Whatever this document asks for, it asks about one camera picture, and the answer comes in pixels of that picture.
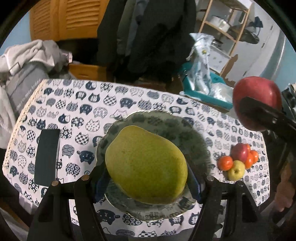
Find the person's right hand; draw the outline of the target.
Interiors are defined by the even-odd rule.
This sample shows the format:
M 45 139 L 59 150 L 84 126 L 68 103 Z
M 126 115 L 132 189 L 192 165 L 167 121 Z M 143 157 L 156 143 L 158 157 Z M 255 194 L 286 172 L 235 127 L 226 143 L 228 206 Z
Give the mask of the person's right hand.
M 287 163 L 284 170 L 281 173 L 281 182 L 278 184 L 274 202 L 276 209 L 279 212 L 284 211 L 285 208 L 290 208 L 293 203 L 293 197 L 295 195 L 295 187 L 290 182 L 292 176 L 292 169 L 290 163 Z

